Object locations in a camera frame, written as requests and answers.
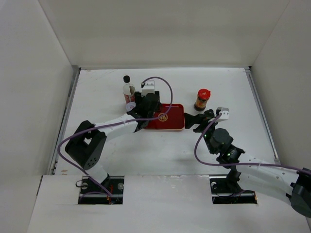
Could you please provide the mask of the white-lid spice jar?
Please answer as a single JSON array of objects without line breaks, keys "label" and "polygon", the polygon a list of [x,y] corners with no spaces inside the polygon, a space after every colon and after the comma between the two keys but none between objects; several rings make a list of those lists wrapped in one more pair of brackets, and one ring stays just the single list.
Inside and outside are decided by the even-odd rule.
[{"label": "white-lid spice jar", "polygon": [[126,111],[129,112],[129,111],[133,110],[133,109],[135,108],[135,106],[136,106],[136,103],[133,102],[133,101],[127,103],[127,104],[126,104],[126,107],[125,107],[125,108],[126,108]]}]

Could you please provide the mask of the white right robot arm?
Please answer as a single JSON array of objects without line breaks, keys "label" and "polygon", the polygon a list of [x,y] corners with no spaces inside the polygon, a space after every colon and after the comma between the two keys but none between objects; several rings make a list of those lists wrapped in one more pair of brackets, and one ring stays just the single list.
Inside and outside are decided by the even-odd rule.
[{"label": "white right robot arm", "polygon": [[225,186],[231,192],[239,189],[260,192],[290,205],[296,212],[311,216],[311,171],[278,164],[269,164],[233,145],[233,137],[217,124],[228,120],[227,108],[208,110],[203,114],[184,114],[185,128],[193,125],[200,133],[210,154],[216,155],[214,166],[229,170]]}]

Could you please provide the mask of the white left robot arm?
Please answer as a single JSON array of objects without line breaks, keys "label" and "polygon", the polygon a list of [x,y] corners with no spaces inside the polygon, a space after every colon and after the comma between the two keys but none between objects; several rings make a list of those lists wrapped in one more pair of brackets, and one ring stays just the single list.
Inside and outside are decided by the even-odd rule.
[{"label": "white left robot arm", "polygon": [[124,134],[144,129],[159,108],[159,91],[148,93],[131,111],[104,123],[110,124],[110,127],[85,132],[70,139],[66,144],[65,152],[94,179],[92,187],[97,193],[105,193],[109,188],[110,176],[99,165],[105,143]]}]

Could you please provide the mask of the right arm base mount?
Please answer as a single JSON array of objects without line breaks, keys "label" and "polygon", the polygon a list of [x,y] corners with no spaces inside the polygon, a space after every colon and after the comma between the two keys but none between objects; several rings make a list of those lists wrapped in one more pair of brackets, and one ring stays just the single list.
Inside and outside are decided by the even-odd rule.
[{"label": "right arm base mount", "polygon": [[254,191],[243,190],[225,175],[209,176],[213,204],[257,204]]}]

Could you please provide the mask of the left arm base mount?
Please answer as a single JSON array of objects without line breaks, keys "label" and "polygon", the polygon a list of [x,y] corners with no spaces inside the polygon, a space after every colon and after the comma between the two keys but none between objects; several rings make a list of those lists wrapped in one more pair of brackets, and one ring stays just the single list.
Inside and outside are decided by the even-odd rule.
[{"label": "left arm base mount", "polygon": [[75,184],[79,188],[78,204],[80,205],[119,205],[123,204],[124,176],[112,176],[104,182],[106,192],[93,183],[89,177],[82,177]]}]

